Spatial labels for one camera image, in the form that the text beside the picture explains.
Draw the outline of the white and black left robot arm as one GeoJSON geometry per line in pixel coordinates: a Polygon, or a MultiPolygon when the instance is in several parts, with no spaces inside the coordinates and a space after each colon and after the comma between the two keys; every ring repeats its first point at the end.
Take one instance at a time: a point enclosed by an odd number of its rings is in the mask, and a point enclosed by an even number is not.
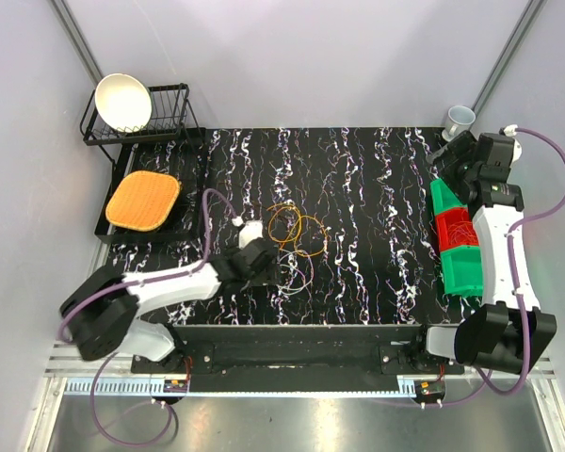
{"type": "Polygon", "coordinates": [[[264,284],[276,257],[276,247],[258,237],[243,248],[179,268],[120,274],[102,266],[60,306],[58,336],[76,345],[85,362],[123,352],[175,372],[185,351],[165,325],[141,317],[172,304],[211,299],[224,289],[264,284]]]}

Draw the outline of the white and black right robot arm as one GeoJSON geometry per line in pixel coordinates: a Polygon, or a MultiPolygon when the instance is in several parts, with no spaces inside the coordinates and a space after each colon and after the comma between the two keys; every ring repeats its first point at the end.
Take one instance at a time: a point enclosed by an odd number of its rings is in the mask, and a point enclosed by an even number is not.
{"type": "Polygon", "coordinates": [[[459,133],[427,161],[467,206],[483,269],[481,306],[457,327],[429,326],[409,349],[414,370],[429,373],[443,358],[511,374],[527,374],[557,332],[557,320],[541,311],[528,277],[523,243],[522,190],[509,183],[522,154],[517,125],[498,133],[459,133]]]}

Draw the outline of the green bin far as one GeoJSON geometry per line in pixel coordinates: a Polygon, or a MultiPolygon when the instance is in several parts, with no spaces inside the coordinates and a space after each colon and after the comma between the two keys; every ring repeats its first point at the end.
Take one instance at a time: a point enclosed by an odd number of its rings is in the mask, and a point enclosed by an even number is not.
{"type": "Polygon", "coordinates": [[[453,191],[442,179],[433,180],[430,185],[430,195],[432,199],[433,213],[438,216],[454,208],[465,208],[453,191]]]}

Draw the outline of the green bin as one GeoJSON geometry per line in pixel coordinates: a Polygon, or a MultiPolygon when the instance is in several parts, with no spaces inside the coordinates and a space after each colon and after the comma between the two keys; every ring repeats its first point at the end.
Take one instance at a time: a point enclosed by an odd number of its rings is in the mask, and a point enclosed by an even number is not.
{"type": "Polygon", "coordinates": [[[465,208],[453,191],[442,179],[433,180],[430,185],[430,195],[432,199],[433,213],[438,216],[454,208],[465,208]]]}
{"type": "Polygon", "coordinates": [[[441,252],[444,292],[461,297],[483,295],[483,269],[480,248],[459,246],[441,252]]]}

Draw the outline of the white mug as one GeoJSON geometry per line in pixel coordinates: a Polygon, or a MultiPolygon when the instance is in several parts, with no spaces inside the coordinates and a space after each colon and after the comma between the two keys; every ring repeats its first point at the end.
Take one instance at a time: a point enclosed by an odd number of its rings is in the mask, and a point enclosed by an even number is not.
{"type": "Polygon", "coordinates": [[[476,121],[476,113],[464,105],[453,105],[446,113],[442,138],[449,142],[465,130],[469,130],[476,121]]]}

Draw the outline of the red bin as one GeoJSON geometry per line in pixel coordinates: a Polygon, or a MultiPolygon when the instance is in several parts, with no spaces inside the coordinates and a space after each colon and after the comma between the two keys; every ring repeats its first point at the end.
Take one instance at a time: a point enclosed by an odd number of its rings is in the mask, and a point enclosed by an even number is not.
{"type": "Polygon", "coordinates": [[[466,208],[454,208],[435,217],[440,251],[478,246],[476,232],[466,208]]]}

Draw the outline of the green bin near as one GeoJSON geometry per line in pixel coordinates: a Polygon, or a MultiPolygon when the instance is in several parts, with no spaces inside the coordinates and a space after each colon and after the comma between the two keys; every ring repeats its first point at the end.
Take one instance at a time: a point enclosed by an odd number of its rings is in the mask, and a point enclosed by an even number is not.
{"type": "Polygon", "coordinates": [[[444,292],[461,297],[483,295],[483,269],[480,248],[459,246],[441,252],[444,292]]]}

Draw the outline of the black marbled mat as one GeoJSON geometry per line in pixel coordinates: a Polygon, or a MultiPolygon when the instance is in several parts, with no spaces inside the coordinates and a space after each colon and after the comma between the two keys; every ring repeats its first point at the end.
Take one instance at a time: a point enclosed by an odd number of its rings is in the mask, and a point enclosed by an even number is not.
{"type": "Polygon", "coordinates": [[[173,325],[454,323],[444,293],[426,156],[434,128],[215,129],[206,138],[213,251],[236,240],[232,205],[285,239],[282,283],[147,313],[173,325]]]}

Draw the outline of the orange woven basket tray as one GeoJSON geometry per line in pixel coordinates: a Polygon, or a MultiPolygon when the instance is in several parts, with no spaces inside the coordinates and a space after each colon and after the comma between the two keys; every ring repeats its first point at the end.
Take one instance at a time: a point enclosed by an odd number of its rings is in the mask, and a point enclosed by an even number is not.
{"type": "Polygon", "coordinates": [[[181,183],[171,175],[133,171],[114,191],[105,217],[116,227],[142,233],[154,231],[168,219],[181,189],[181,183]]]}

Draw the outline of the white bowl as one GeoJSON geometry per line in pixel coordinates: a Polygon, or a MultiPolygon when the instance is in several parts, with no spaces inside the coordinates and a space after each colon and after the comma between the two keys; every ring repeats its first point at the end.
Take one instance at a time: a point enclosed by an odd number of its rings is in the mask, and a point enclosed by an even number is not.
{"type": "Polygon", "coordinates": [[[112,73],[97,85],[94,103],[103,121],[121,133],[135,133],[147,126],[152,112],[152,97],[135,77],[112,73]]]}

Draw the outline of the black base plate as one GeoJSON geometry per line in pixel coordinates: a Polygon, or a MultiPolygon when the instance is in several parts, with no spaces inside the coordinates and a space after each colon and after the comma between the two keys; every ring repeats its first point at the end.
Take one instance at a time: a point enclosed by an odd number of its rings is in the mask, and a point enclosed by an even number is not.
{"type": "Polygon", "coordinates": [[[183,326],[159,363],[133,357],[134,374],[190,372],[192,394],[407,396],[403,377],[458,376],[463,368],[425,352],[415,325],[183,326]]]}

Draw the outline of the aluminium frame rail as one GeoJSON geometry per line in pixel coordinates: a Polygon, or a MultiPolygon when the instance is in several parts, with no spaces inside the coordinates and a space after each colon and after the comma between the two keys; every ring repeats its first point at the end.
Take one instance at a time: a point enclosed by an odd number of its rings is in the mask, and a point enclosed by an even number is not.
{"type": "Polygon", "coordinates": [[[399,360],[414,327],[184,327],[184,364],[150,363],[122,352],[85,362],[77,349],[53,346],[25,443],[45,451],[68,396],[95,409],[107,434],[84,433],[102,448],[185,451],[217,441],[312,444],[333,450],[368,440],[403,446],[411,436],[434,449],[565,451],[565,403],[547,356],[512,391],[517,377],[449,363],[421,372],[399,360]]]}

